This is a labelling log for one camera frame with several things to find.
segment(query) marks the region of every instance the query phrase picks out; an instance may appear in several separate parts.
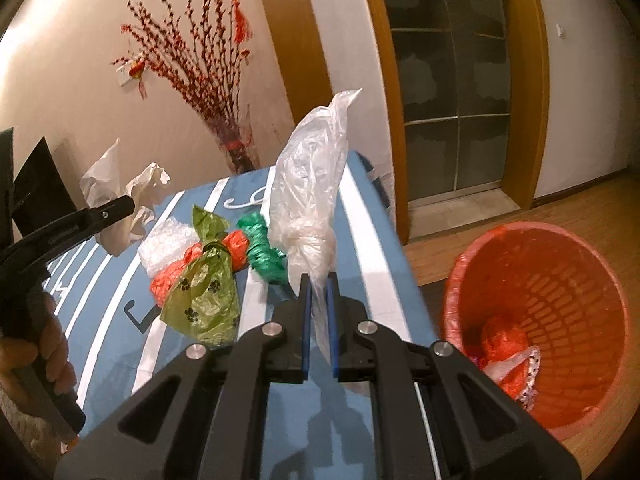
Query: metal screw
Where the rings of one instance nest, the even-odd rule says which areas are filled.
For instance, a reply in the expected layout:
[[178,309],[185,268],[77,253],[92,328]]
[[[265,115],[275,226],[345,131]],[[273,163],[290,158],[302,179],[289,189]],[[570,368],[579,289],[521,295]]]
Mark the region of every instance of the metal screw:
[[453,354],[453,346],[446,341],[438,341],[433,345],[433,351],[440,357],[449,357]]
[[202,359],[207,353],[207,347],[201,344],[191,345],[187,348],[186,354],[189,359]]
[[282,325],[280,323],[276,323],[274,321],[265,323],[262,326],[262,333],[264,335],[268,335],[269,337],[273,337],[282,332]]
[[361,321],[358,323],[358,332],[364,335],[375,334],[378,331],[378,326],[370,320]]

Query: white plastic bag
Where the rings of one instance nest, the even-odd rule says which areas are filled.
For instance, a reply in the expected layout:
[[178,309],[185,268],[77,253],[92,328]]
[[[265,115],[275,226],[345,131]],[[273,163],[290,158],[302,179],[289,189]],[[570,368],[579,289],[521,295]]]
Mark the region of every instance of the white plastic bag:
[[536,376],[540,370],[539,346],[533,345],[529,348],[525,348],[522,352],[518,352],[504,361],[489,361],[482,371],[487,374],[494,383],[500,384],[500,382],[509,375],[516,366],[524,361],[529,361],[529,368],[527,369],[527,383],[516,400],[522,402],[524,409],[530,412],[533,409],[534,397],[537,393],[533,389],[533,384],[536,382]]
[[80,189],[89,207],[98,207],[124,194],[132,197],[133,214],[95,235],[95,240],[113,256],[119,256],[133,242],[145,237],[145,225],[156,218],[154,206],[167,195],[171,179],[152,162],[145,171],[122,189],[117,139],[104,155],[80,179]]
[[138,247],[140,264],[146,270],[146,275],[154,278],[158,272],[180,260],[184,251],[199,241],[200,237],[193,226],[169,217],[155,225]]
[[289,283],[300,292],[307,273],[314,292],[316,341],[329,360],[324,287],[335,269],[332,229],[338,185],[347,160],[347,108],[361,90],[340,92],[328,107],[311,110],[276,161],[269,241],[287,255]]

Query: black plastic arm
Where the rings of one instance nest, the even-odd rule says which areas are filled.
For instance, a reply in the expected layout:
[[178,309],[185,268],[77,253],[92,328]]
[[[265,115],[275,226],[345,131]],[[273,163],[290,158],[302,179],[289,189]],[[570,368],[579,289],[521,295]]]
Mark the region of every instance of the black plastic arm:
[[453,345],[403,342],[341,297],[334,274],[327,297],[338,380],[370,382],[380,479],[580,479],[575,458]]
[[[72,247],[133,213],[133,200],[123,196],[103,206],[83,209],[48,224],[0,251],[0,337],[38,341],[49,316],[41,282],[47,263]],[[46,361],[38,356],[27,367],[14,370],[38,407],[38,415],[56,434],[71,442],[84,426],[84,413],[76,394],[55,395],[46,380]],[[0,435],[2,446],[15,448],[15,435]]]
[[189,346],[63,457],[56,480],[259,478],[270,383],[306,380],[310,318],[305,274],[300,296],[234,345]]

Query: glass door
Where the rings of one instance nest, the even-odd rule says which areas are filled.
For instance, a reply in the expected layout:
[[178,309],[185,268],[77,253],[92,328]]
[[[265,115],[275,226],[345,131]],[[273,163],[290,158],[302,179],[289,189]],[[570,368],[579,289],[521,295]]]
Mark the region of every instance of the glass door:
[[385,0],[411,206],[499,187],[510,123],[501,0]]

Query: vase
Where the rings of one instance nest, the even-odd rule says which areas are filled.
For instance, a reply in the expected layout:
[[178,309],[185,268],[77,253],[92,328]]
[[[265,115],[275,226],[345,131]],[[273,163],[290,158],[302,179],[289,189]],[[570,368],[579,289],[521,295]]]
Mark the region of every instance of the vase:
[[216,139],[220,151],[225,154],[226,164],[233,174],[246,173],[260,167],[248,117],[240,123],[222,116],[203,120]]

